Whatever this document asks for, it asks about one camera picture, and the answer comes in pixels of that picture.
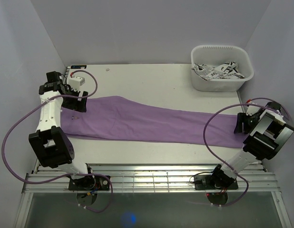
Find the white backdrop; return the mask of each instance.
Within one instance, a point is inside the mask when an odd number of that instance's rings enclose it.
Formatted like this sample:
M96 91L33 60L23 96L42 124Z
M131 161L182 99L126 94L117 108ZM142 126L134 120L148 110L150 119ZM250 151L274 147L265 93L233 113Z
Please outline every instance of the white backdrop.
M201 44L245 47L270 0L31 0L65 65L190 63Z
M38 89L46 72L64 71L50 38L29 0L0 0L0 151L8 129L39 103ZM28 136L36 130L39 113L12 132L7 159L21 177L36 161ZM0 228L11 228L23 183L5 168L0 152Z

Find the white basket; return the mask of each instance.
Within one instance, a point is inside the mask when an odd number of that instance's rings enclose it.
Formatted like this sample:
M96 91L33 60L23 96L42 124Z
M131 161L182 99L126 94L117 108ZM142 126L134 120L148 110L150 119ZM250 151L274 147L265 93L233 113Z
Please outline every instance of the white basket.
M197 75L194 70L191 70L191 82L194 88L199 91L234 92L254 76L248 54L240 47L223 45L200 45L195 47L191 51L192 67L194 67L195 63L217 67L230 61L238 63L238 70L245 77L244 79L212 79L206 81Z

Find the purple cloth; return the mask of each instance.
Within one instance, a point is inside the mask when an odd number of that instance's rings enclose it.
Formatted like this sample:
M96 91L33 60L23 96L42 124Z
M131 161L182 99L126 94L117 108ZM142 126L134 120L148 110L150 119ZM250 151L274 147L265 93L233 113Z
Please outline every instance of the purple cloth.
M152 107L120 96L87 100L87 112L63 109L66 134L93 139L204 144L209 113ZM234 134L237 116L219 114L206 130L209 145L241 148L244 134Z

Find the white table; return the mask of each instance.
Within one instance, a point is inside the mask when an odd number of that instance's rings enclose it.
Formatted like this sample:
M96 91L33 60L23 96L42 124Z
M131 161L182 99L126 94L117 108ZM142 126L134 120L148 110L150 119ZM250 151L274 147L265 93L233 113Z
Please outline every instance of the white table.
M88 65L87 71L98 81L92 96L118 95L156 107L215 113L238 104L236 92L214 93L195 90L190 81L190 64ZM85 73L83 90L94 90L93 80ZM241 107L226 110L237 114ZM216 164L219 161L204 145L163 142L99 141L70 138L75 156L90 164ZM213 147L223 159L239 149Z

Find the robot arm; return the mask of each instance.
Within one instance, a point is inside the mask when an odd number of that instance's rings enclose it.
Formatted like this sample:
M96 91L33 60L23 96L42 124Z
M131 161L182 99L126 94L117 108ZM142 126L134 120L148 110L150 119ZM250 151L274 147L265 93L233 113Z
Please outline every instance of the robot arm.
M294 128L283 120L280 104L269 102L266 107L277 110L278 113L250 106L246 114L238 114L234 133L244 132L249 135L244 140L241 151L226 161L234 170L226 164L219 164L212 175L196 175L196 189L235 189L237 186L232 185L235 183L236 173L255 161L275 157L294 132Z
M63 84L58 72L47 73L48 81L39 88L41 102L48 102L56 95L79 96L80 86L85 80L82 77L72 77L69 84ZM59 168L66 173L91 173L91 168L75 158L74 149L60 127L61 107L86 112L87 99L59 97L49 101L41 108L39 124L35 133L29 135L29 142L43 167ZM91 189L95 186L93 176L69 177L77 187Z

